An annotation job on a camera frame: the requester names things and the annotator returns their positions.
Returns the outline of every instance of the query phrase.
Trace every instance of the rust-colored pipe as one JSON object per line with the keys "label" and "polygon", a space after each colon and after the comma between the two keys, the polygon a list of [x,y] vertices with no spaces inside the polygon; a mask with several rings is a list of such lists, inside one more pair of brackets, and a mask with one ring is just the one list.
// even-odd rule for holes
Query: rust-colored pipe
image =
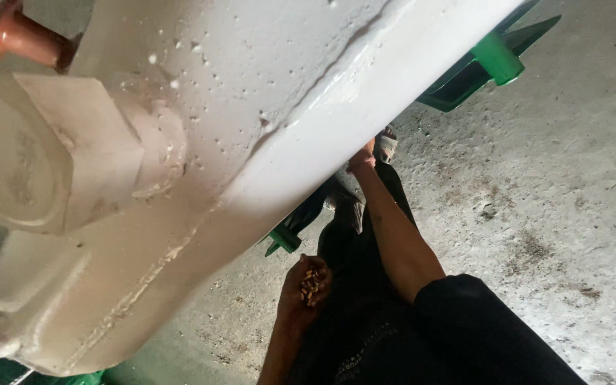
{"label": "rust-colored pipe", "polygon": [[20,0],[0,4],[0,57],[11,52],[65,73],[76,49],[69,39],[22,14]]}

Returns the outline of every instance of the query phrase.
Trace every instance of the forearm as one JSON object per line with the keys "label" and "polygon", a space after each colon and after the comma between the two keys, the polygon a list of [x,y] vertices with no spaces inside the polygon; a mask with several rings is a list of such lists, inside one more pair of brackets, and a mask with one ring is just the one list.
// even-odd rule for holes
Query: forearm
{"label": "forearm", "polygon": [[284,384],[300,345],[301,334],[277,321],[269,340],[268,354],[258,378],[258,385]]}
{"label": "forearm", "polygon": [[412,303],[422,287],[446,274],[374,168],[363,165],[354,169],[353,174],[368,202],[382,264],[398,292]]}

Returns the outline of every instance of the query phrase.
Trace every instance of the person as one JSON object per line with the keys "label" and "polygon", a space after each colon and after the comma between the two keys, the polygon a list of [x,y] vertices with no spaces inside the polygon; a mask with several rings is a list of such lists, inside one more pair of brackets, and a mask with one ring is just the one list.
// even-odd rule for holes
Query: person
{"label": "person", "polygon": [[357,199],[333,195],[318,255],[287,273],[258,384],[585,384],[480,279],[446,275],[387,162],[395,135],[377,138],[348,168],[362,231]]}

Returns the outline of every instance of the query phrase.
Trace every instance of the concrete floor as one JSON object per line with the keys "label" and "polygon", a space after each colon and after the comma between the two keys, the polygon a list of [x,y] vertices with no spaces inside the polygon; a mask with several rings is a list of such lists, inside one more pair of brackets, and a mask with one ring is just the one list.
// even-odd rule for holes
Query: concrete floor
{"label": "concrete floor", "polygon": [[[394,121],[392,164],[449,274],[480,277],[590,384],[616,384],[616,1],[543,0],[562,14],[515,83]],[[315,253],[322,215],[298,252]],[[124,384],[252,384],[283,276],[264,241],[203,288],[133,359]]]}

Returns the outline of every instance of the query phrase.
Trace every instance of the hand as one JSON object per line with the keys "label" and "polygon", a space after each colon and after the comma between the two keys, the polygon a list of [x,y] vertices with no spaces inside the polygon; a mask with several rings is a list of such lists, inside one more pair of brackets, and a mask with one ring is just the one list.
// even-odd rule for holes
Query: hand
{"label": "hand", "polygon": [[[318,283],[318,292],[314,293],[306,304],[305,300],[301,299],[301,282],[311,268],[320,272],[322,280]],[[324,300],[329,296],[331,284],[332,271],[327,267],[327,263],[318,256],[301,254],[298,262],[289,269],[282,286],[275,328],[293,335],[302,334],[318,318]]]}
{"label": "hand", "polygon": [[360,169],[363,166],[368,166],[370,168],[374,168],[376,163],[372,152],[374,151],[374,138],[372,138],[363,148],[358,150],[357,153],[348,161],[348,168],[346,169],[349,173],[353,173],[357,169]]}

